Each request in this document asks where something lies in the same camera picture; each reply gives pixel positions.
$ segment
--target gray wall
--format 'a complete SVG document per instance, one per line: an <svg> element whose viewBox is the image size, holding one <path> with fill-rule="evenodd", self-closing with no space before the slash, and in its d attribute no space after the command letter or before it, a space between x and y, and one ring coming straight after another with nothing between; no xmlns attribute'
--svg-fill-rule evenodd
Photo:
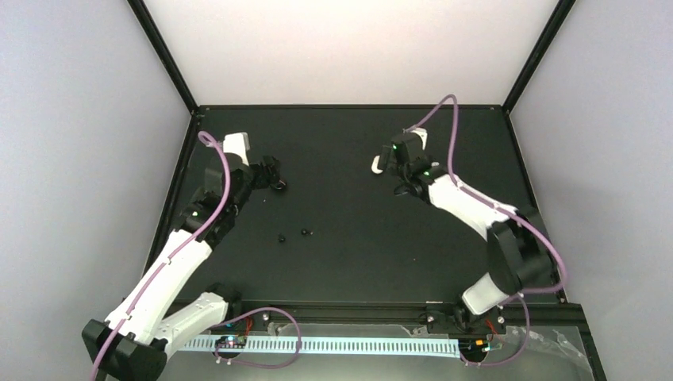
<svg viewBox="0 0 673 381"><path fill-rule="evenodd" d="M0 378L87 379L189 115L125 1L32 3L0 10Z"/></svg>
<svg viewBox="0 0 673 381"><path fill-rule="evenodd" d="M667 0L577 2L513 112L610 380L673 371L671 19Z"/></svg>

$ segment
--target white wall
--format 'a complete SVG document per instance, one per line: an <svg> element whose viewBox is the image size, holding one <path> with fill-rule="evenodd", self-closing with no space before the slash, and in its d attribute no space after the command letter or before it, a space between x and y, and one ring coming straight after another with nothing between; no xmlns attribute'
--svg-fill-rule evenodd
<svg viewBox="0 0 673 381"><path fill-rule="evenodd" d="M667 0L577 2L513 112L568 293L615 381L673 371L671 19Z"/></svg>
<svg viewBox="0 0 673 381"><path fill-rule="evenodd" d="M189 115L124 1L2 2L0 379L86 379L140 278Z"/></svg>
<svg viewBox="0 0 673 381"><path fill-rule="evenodd" d="M557 0L146 0L199 104L502 104Z"/></svg>

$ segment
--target black table surface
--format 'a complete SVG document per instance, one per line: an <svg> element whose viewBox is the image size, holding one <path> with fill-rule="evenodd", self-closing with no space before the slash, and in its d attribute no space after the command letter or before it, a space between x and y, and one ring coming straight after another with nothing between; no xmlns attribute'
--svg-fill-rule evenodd
<svg viewBox="0 0 673 381"><path fill-rule="evenodd" d="M374 175L383 144L431 106L228 106L202 109L200 129L221 139L249 135L251 162L281 160L283 194L255 191L179 294L193 300L225 283L246 300L293 302L451 302L486 272L486 243L444 211L394 196L398 180ZM531 204L517 148L499 106L461 107L454 166L466 183L517 207ZM424 127L426 152L447 157L452 110ZM202 185L214 151L197 143L173 221ZM313 232L303 236L302 229ZM287 240L278 242L278 235ZM535 302L554 302L553 295Z"/></svg>

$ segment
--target black work surface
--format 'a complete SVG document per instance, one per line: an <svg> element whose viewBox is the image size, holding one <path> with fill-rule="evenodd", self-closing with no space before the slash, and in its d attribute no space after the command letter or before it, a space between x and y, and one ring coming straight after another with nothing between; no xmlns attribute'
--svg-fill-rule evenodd
<svg viewBox="0 0 673 381"><path fill-rule="evenodd" d="M254 192L236 227L189 279L179 299L232 285L245 300L452 302L486 272L486 243L451 214L396 197L392 175L374 175L381 146L431 106L239 106L201 108L200 129L249 135L251 162L273 155L284 194ZM424 127L426 152L445 165L452 110ZM197 143L175 211L202 185L214 151ZM456 174L484 193L530 204L526 179L499 106L463 107ZM303 237L302 229L313 232ZM278 242L283 234L287 241ZM544 296L535 301L554 302Z"/></svg>

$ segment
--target robotic arm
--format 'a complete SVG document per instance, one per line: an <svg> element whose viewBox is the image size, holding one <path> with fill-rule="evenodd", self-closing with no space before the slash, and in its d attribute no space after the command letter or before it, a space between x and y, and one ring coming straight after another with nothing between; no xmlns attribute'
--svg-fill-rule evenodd
<svg viewBox="0 0 673 381"><path fill-rule="evenodd" d="M393 137L383 147L371 170L388 171L402 181L395 194L411 194L446 210L470 226L487 242L488 272L460 296L454 310L456 324L467 328L479 315L529 287L554 266L546 248L507 214L524 218L546 236L539 213L517 210L453 178L425 154L428 133L415 129Z"/></svg>
<svg viewBox="0 0 673 381"><path fill-rule="evenodd" d="M172 258L170 255L201 228L224 196L224 174L219 161L206 169L204 187L197 190L182 211L179 226L131 294L104 322L91 320L82 337L92 360L120 322L121 328L103 356L100 369L118 379L158 379L168 359L189 340L210 326L233 315L240 295L226 287L213 286L189 306L163 319L194 270L220 244L234 226L236 216L253 190L272 187L283 190L279 162L264 156L258 164L248 162L248 134L227 135L222 143L229 162L230 191L224 209L207 229ZM134 299L140 295L131 313Z"/></svg>

